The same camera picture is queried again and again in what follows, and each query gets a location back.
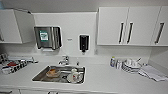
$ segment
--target soap dispenser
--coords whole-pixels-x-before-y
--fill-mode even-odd
[[[86,52],[86,50],[88,50],[89,36],[88,35],[80,35],[79,39],[80,39],[80,50],[84,54]]]

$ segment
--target lower cabinet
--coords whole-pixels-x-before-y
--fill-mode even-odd
[[[54,94],[50,91],[38,91],[38,90],[20,90],[21,94]]]
[[[19,89],[0,88],[0,94],[20,94]]]

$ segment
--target white wall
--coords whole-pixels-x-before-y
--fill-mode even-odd
[[[168,47],[153,47],[149,64],[168,75]]]
[[[96,12],[83,13],[35,13],[36,26],[60,26],[62,44],[60,50],[43,52],[37,49],[36,43],[3,44],[2,48],[9,55],[33,56],[37,60],[54,60],[57,56],[69,55],[70,57],[97,57],[103,56],[110,60],[111,56],[124,58],[142,58],[141,63],[147,63],[151,47],[138,46],[95,46],[96,39]],[[89,50],[85,55],[79,50],[79,35],[90,35]]]

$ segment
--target upper cabinet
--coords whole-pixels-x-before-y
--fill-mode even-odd
[[[0,10],[0,43],[26,43],[35,40],[32,14],[16,10]]]
[[[125,32],[128,7],[100,7],[98,45],[121,45]]]
[[[160,7],[99,8],[98,45],[149,46]]]
[[[130,7],[124,45],[150,46],[160,7]]]
[[[168,6],[161,8],[151,45],[168,46]]]

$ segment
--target sink basin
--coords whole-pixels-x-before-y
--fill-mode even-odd
[[[72,69],[77,69],[81,75],[83,75],[82,80],[75,83],[81,84],[84,82],[84,74],[85,74],[85,67],[74,67],[74,66],[47,66],[44,70],[42,70],[37,76],[35,76],[32,80],[33,81],[43,81],[43,82],[60,82],[60,83],[70,83],[67,80],[67,76],[71,74]],[[46,73],[51,70],[59,70],[61,71],[58,77],[47,77]]]

